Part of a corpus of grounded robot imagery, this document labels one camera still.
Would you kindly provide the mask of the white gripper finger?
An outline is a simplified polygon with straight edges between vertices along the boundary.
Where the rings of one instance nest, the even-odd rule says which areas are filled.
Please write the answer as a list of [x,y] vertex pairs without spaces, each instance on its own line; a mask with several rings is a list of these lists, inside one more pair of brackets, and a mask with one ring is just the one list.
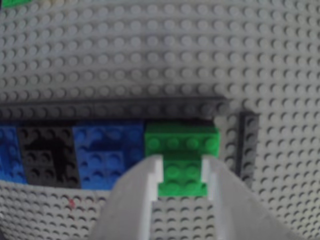
[[163,156],[144,158],[116,182],[91,231],[92,240],[148,240],[152,205],[163,182]]
[[214,156],[203,156],[201,180],[213,202],[219,240],[298,240],[228,166]]

